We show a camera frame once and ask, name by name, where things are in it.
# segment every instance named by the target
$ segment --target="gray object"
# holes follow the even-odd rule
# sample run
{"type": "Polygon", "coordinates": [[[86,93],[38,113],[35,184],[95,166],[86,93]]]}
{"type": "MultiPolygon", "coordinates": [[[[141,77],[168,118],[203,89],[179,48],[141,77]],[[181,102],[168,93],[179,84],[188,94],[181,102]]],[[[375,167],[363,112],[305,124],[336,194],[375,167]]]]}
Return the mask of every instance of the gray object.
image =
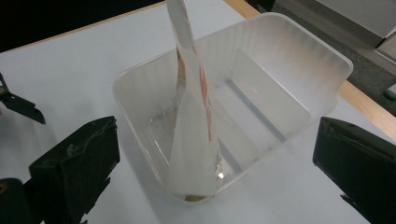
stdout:
{"type": "Polygon", "coordinates": [[[388,99],[394,101],[396,100],[396,83],[393,84],[391,87],[387,88],[384,91],[384,95],[388,97],[388,99]]]}

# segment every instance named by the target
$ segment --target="metal screw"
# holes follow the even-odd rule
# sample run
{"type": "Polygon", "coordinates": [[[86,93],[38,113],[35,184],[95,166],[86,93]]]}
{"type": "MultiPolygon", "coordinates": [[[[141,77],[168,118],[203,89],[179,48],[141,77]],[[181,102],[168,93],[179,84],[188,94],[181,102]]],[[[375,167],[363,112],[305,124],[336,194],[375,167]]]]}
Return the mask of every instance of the metal screw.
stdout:
{"type": "Polygon", "coordinates": [[[7,183],[0,183],[0,194],[4,193],[7,189],[7,183]]]}

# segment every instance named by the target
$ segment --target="white table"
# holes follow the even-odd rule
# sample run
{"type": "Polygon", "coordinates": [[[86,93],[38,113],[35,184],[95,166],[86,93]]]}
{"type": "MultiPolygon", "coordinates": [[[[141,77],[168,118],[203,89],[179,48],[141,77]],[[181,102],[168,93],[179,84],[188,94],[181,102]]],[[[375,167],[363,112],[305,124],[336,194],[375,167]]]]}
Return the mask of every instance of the white table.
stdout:
{"type": "MultiPolygon", "coordinates": [[[[186,0],[196,38],[242,21],[221,0],[186,0]]],[[[175,201],[150,171],[112,95],[123,70],[175,47],[165,6],[155,7],[0,54],[11,92],[36,103],[43,126],[1,109],[0,178],[30,176],[28,166],[83,124],[118,120],[121,162],[88,215],[90,223],[367,223],[312,162],[318,125],[264,160],[207,203],[175,201]]],[[[387,138],[339,98],[329,117],[387,138]]]]}

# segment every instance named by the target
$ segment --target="translucent plastic container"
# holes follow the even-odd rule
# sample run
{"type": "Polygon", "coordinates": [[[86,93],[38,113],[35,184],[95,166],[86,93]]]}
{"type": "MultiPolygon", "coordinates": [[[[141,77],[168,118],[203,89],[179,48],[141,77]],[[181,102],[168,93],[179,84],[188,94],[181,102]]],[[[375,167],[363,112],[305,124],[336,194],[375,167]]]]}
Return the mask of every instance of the translucent plastic container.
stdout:
{"type": "MultiPolygon", "coordinates": [[[[219,191],[330,113],[353,69],[345,56],[276,13],[205,36],[197,47],[222,157],[219,191]]],[[[172,50],[123,72],[113,87],[163,186],[177,115],[176,84],[177,54],[172,50]]]]}

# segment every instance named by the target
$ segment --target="black clamp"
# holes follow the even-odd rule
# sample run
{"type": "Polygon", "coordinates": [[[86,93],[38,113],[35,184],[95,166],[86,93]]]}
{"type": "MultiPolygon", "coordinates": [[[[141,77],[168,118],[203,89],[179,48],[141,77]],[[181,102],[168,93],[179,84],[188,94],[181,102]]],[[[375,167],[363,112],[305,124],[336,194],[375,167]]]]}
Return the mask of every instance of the black clamp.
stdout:
{"type": "Polygon", "coordinates": [[[25,184],[0,179],[0,223],[79,224],[119,161],[115,118],[85,124],[34,161],[25,184]]]}
{"type": "Polygon", "coordinates": [[[322,118],[314,164],[371,223],[396,223],[396,146],[362,128],[322,118]]]}
{"type": "Polygon", "coordinates": [[[3,75],[1,73],[0,73],[0,101],[3,102],[3,104],[10,110],[22,114],[25,117],[33,119],[39,123],[42,124],[46,123],[41,111],[35,108],[35,104],[9,91],[7,84],[4,81],[3,75]]]}

